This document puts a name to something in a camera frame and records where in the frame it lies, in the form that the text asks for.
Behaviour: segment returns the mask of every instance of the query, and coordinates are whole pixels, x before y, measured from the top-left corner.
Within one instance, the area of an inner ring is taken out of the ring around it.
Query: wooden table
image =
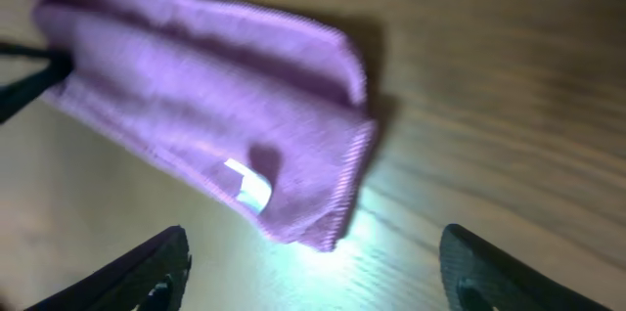
[[[626,309],[626,0],[247,1],[338,26],[364,54],[383,132],[337,251],[271,244],[35,103],[0,132],[9,303],[181,224],[195,257],[184,310],[445,310],[438,241],[456,222]],[[40,42],[30,1],[0,2],[0,33]]]

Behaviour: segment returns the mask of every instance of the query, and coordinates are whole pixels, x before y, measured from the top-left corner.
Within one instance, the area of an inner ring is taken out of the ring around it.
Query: wood grain
[[[247,1],[336,25],[364,55],[383,129],[337,251],[266,242],[35,104],[0,132],[9,301],[181,224],[195,256],[185,310],[445,310],[438,241],[456,222],[626,309],[625,0]],[[29,1],[1,2],[1,34],[38,41]]]

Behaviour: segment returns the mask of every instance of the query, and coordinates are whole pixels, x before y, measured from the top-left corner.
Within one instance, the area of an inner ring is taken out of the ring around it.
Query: black object
[[[0,124],[3,124],[47,88],[64,80],[72,71],[69,54],[59,51],[39,50],[0,42],[0,55],[47,59],[48,66],[35,74],[9,85],[0,86]]]
[[[439,247],[441,278],[453,311],[606,311],[519,262],[458,224]]]
[[[185,230],[169,227],[26,311],[176,311],[191,263]]]

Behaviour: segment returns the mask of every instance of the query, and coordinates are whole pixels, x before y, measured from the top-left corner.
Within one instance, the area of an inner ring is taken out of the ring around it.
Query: purple towel
[[[343,33],[220,0],[39,0],[75,71],[58,109],[281,242],[331,251],[372,143]]]

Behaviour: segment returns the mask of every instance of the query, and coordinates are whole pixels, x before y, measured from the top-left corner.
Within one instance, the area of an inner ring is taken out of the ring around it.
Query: white tag
[[[272,185],[269,180],[232,158],[228,158],[224,164],[244,176],[237,201],[259,214],[272,196]]]

